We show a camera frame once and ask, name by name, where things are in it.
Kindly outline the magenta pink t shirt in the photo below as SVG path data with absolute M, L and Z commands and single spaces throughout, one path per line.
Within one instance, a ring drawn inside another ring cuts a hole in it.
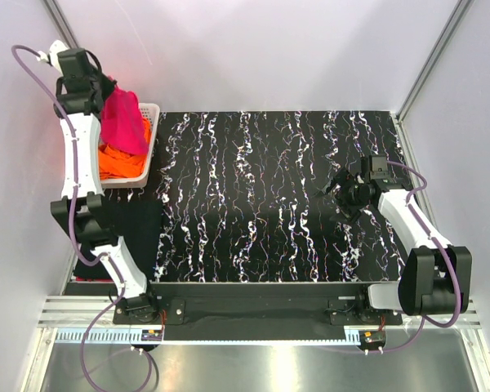
M 149 142 L 145 139 L 139 100 L 133 91 L 116 85 L 105 101 L 100 122 L 100 136 L 106 144 L 127 154 L 146 154 Z

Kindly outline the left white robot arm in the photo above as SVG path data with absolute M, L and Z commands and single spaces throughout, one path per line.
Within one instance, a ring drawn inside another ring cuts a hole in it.
M 100 112 L 115 82 L 84 48 L 70 48 L 55 40 L 39 56 L 60 72 L 49 96 L 65 142 L 65 178 L 61 199 L 51 203 L 51 215 L 69 236 L 80 261 L 87 266 L 103 265 L 114 281 L 116 313 L 133 322 L 152 323 L 159 316 L 160 304 L 115 228 L 100 182 Z

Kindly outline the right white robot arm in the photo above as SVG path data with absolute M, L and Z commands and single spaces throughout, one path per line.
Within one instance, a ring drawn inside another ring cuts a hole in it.
M 342 167 L 315 193 L 317 198 L 332 197 L 333 219 L 342 224 L 353 224 L 374 207 L 408 254 L 399 281 L 370 285 L 367 295 L 354 303 L 355 316 L 369 324 L 391 310 L 452 327 L 468 309 L 472 255 L 445 238 L 418 207 L 415 195 L 427 182 L 406 189 L 391 172 L 395 165 L 384 155 L 363 156 L 358 172 Z

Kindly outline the white plastic basket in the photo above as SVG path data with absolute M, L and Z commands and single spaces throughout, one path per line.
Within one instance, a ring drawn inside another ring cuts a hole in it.
M 148 152 L 145 157 L 142 173 L 136 177 L 110 178 L 102 180 L 100 183 L 104 189 L 134 189 L 144 188 L 148 183 L 149 169 L 154 153 L 154 143 L 158 136 L 158 120 L 160 108 L 154 103 L 139 103 L 139 110 L 143 118 L 150 123 L 150 140 Z

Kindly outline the orange t shirt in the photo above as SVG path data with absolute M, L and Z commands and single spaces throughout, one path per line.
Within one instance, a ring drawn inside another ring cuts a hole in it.
M 141 118 L 136 136 L 132 135 L 131 126 L 128 129 L 116 125 L 109 120 L 101 130 L 103 141 L 98 146 L 99 171 L 101 180 L 136 178 L 144 171 L 149 143 L 152 134 L 151 122 Z M 142 154 L 130 154 L 119 147 L 134 147 L 136 142 L 143 142 Z

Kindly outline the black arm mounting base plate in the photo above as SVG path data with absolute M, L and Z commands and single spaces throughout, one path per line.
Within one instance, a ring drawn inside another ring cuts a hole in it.
M 169 320 L 316 319 L 343 325 L 402 323 L 393 310 L 368 303 L 366 283 L 152 283 Z

